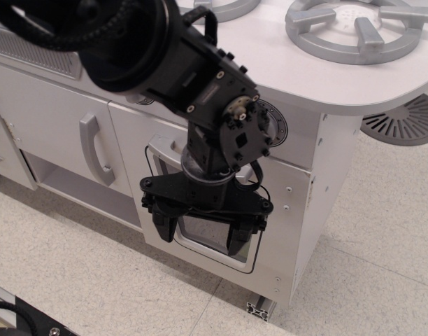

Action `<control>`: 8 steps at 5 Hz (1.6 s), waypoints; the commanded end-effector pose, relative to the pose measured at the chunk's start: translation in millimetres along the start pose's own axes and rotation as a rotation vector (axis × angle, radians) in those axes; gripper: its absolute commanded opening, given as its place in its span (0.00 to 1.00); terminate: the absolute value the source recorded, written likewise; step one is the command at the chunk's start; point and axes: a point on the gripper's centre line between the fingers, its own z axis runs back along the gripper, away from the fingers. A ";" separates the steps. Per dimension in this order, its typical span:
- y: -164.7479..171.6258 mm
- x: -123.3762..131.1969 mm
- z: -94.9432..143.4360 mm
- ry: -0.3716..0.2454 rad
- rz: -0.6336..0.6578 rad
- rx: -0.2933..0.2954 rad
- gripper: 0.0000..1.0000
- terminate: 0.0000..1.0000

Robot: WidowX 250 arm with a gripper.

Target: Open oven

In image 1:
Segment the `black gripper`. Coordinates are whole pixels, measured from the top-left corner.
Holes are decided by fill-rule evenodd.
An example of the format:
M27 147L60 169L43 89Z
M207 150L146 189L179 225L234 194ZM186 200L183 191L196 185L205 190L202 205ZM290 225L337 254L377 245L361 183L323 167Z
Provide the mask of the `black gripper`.
M140 182L143 207L166 242L172 242L182 216L229 225L227 255L236 255L259 230L266 227L273 211L270 200L254 191L241 190L230 180L207 186L191 181L184 173L145 177Z

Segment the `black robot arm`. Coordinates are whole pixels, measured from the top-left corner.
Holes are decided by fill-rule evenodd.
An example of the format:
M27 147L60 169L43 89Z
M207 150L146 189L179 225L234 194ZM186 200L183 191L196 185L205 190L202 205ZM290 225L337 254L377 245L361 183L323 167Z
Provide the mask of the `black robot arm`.
M143 178L143 206L171 242L178 219L229 225L237 254L265 229L273 205L258 183L236 174L269 154L270 120L247 70L217 47L217 18L204 6L181 14L175 1L0 1L0 23L24 40L76 52L92 82L139 94L188 121L180 172Z

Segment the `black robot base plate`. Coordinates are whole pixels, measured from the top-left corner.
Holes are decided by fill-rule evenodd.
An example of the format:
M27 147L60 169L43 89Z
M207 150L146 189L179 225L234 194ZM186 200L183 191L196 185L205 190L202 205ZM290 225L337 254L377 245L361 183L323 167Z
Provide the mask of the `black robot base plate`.
M78 335L23 299L0 287L0 335Z

